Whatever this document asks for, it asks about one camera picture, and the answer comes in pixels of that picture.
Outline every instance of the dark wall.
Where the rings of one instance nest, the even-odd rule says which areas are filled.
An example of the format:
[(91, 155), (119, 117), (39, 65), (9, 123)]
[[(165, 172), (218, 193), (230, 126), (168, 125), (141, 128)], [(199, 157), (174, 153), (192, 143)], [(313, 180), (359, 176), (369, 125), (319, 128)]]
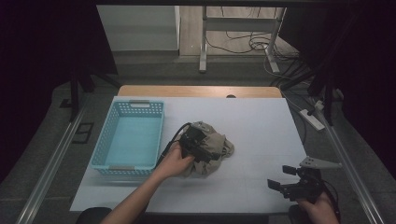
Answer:
[(117, 74), (93, 1), (0, 1), (0, 177), (45, 117), (71, 66)]
[(352, 8), (359, 16), (330, 70), (335, 74), (335, 87), (345, 96), (346, 118), (396, 176), (394, 1), (361, 0), (358, 7), (331, 9), (288, 8), (279, 36), (314, 68), (332, 48)]
[(336, 59), (346, 118), (396, 176), (396, 5), (369, 1)]

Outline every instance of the metal rail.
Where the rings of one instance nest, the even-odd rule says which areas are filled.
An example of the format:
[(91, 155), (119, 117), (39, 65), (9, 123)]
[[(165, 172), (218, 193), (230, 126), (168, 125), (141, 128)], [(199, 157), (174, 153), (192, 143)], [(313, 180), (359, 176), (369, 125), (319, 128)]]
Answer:
[(75, 120), (70, 122), (67, 126), (64, 135), (53, 152), (52, 156), (47, 163), (46, 168), (35, 184), (35, 188), (33, 189), (29, 199), (27, 200), (25, 206), (23, 207), (20, 216), (17, 219), (17, 224), (20, 223), (32, 223), (35, 219), (35, 215), (37, 214), (38, 209), (40, 208), (41, 203), (44, 200), (44, 197), (47, 194), (48, 189), (50, 188), (50, 184), (52, 183), (53, 177), (55, 177), (58, 172), (58, 168), (64, 158), (64, 154), (66, 153), (70, 142), (72, 141), (73, 135), (78, 128), (79, 123), (86, 111), (86, 107), (88, 102), (90, 101), (90, 96), (85, 96), (82, 100), (82, 106), (79, 110)]
[(326, 127), (326, 134), (330, 138), (334, 151), (340, 162), (343, 164), (343, 168), (347, 178), (349, 179), (350, 185), (356, 191), (359, 200), (361, 201), (361, 206), (363, 207), (363, 210), (369, 218), (370, 222), (373, 224), (385, 223), (381, 215), (379, 214), (379, 211), (370, 194), (370, 191), (361, 180), (361, 177), (359, 176), (355, 166), (353, 165), (352, 160), (349, 158), (344, 145), (338, 137), (337, 132), (332, 126), (329, 125), (321, 111), (318, 111), (318, 117)]

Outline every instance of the human hand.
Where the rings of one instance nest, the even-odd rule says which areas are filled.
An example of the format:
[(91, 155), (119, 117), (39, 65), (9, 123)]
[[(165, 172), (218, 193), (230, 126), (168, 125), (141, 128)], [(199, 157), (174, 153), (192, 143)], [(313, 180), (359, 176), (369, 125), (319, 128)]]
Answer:
[(180, 175), (193, 161), (194, 157), (192, 155), (186, 158), (181, 157), (181, 146), (178, 142), (175, 142), (161, 163), (154, 170), (152, 176), (165, 180), (170, 176)]
[(296, 202), (308, 213), (313, 223), (338, 224), (338, 219), (332, 209), (332, 202), (325, 192), (319, 195), (315, 203), (310, 203), (306, 199), (298, 199)]

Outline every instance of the beige fabric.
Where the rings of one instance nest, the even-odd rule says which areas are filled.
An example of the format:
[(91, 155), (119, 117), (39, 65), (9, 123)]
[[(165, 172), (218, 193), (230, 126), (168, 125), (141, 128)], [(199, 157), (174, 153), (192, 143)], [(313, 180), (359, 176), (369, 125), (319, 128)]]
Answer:
[[(183, 174), (184, 176), (190, 175), (192, 172), (195, 172), (200, 175), (209, 175), (215, 172), (219, 166), (221, 165), (221, 161), (224, 158), (230, 157), (233, 155), (234, 146), (224, 134), (217, 133), (216, 130), (206, 124), (204, 122), (200, 122), (200, 124), (208, 129), (208, 132), (204, 132), (206, 138), (202, 141), (201, 147), (209, 152), (215, 152), (221, 154), (220, 158), (217, 161), (210, 161), (208, 163), (204, 161), (194, 162)], [(186, 132), (189, 127), (184, 128), (183, 132)]]

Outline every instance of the basket handle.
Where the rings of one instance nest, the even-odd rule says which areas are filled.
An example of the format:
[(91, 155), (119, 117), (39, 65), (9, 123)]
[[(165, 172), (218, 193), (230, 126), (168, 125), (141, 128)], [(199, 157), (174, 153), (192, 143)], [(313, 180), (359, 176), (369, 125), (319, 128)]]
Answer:
[(148, 100), (130, 100), (129, 105), (137, 108), (149, 108)]
[(134, 171), (134, 166), (109, 166), (108, 170), (110, 171)]

